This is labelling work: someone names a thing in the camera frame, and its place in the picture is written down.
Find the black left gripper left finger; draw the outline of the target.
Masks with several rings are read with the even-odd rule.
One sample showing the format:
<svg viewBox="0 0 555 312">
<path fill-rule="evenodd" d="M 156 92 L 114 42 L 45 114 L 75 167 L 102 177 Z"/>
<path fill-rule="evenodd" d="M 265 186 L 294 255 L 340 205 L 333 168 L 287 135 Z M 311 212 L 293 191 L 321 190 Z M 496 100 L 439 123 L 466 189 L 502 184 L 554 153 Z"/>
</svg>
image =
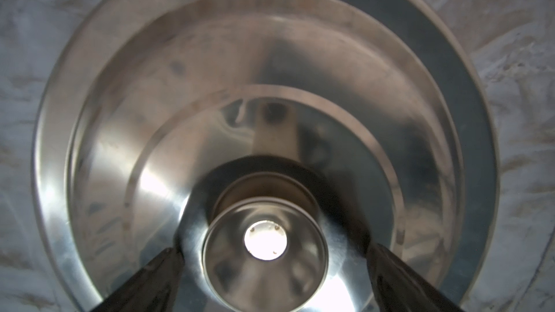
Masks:
<svg viewBox="0 0 555 312">
<path fill-rule="evenodd" d="M 183 268 L 181 252 L 166 248 L 92 311 L 172 311 Z"/>
</svg>

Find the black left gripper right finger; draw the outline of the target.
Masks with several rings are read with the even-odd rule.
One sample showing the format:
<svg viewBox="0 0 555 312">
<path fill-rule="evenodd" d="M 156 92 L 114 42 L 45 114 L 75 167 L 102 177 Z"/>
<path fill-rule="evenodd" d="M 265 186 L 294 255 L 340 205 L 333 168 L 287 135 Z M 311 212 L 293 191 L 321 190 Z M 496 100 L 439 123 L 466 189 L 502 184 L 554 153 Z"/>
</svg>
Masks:
<svg viewBox="0 0 555 312">
<path fill-rule="evenodd" d="M 367 268 L 374 297 L 381 311 L 462 311 L 380 244 L 369 244 Z"/>
</svg>

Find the stainless steel pot lid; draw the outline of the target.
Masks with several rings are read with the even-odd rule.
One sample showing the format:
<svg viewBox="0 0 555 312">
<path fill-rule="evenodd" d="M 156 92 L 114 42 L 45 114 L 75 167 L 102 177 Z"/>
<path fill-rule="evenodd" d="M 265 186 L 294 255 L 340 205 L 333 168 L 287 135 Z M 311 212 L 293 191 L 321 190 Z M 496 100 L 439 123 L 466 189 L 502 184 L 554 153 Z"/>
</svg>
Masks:
<svg viewBox="0 0 555 312">
<path fill-rule="evenodd" d="M 103 0 L 33 184 L 78 311 L 168 247 L 177 311 L 376 311 L 363 236 L 462 303 L 499 199 L 478 75 L 422 0 Z"/>
</svg>

